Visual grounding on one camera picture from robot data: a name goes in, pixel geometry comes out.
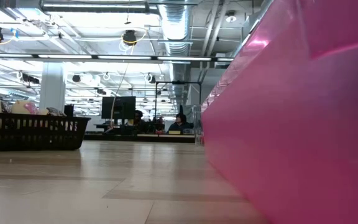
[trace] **black monitor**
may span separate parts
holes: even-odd
[[[103,97],[102,119],[111,118],[111,107],[114,97]],[[135,119],[136,96],[118,96],[114,103],[113,119]]]

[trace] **ceiling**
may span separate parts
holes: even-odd
[[[44,1],[44,4],[72,3],[72,4],[113,4],[112,1]],[[139,2],[131,1],[124,5],[135,5]],[[156,6],[150,1],[150,8]],[[225,19],[219,30],[219,40],[213,46],[212,55],[217,53],[230,55],[241,44],[244,37],[241,28],[246,15],[259,10],[261,1],[231,1],[227,10],[235,10],[236,21],[227,22]],[[208,16],[213,8],[213,0],[198,1],[191,7],[190,22],[190,55],[200,56],[204,38],[207,33]],[[114,13],[75,12],[69,11],[17,11],[0,10],[0,27],[4,40],[0,44],[0,53],[22,54],[92,54],[92,55],[165,55],[165,45],[160,43],[163,37],[161,18],[157,14],[142,13]],[[125,30],[135,30],[140,41],[133,48],[122,44],[121,35]],[[75,104],[76,112],[83,115],[97,115],[100,111],[101,96],[96,90],[80,89],[81,87],[97,85],[107,90],[107,95],[136,96],[139,109],[146,113],[153,113],[155,84],[149,83],[147,75],[155,76],[157,81],[172,81],[172,65],[170,63],[108,63],[108,62],[64,62],[67,71],[66,103]],[[21,81],[22,74],[27,74],[42,82],[43,62],[35,60],[8,60],[0,58],[0,85],[27,86]],[[214,72],[214,66],[207,73],[204,85],[215,85],[223,73],[221,69]],[[195,68],[190,72],[189,81],[197,80]],[[116,92],[122,76],[120,90]],[[86,76],[87,82],[75,83],[74,75]],[[30,98],[39,102],[39,85],[33,88],[0,88],[0,98],[21,99]],[[166,91],[158,97],[157,112],[169,116],[177,113],[177,98],[173,96],[172,85],[164,87]]]

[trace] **wooden floor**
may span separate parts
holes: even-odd
[[[0,224],[267,223],[193,144],[0,152]]]

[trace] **woman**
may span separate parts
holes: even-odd
[[[184,129],[189,129],[189,128],[192,127],[191,124],[187,123],[186,115],[177,114],[176,121],[173,124],[171,124],[168,131],[180,131],[181,133],[183,133]]]

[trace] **pink surface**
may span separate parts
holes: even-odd
[[[204,108],[209,160],[272,223],[358,223],[358,1],[274,1]]]

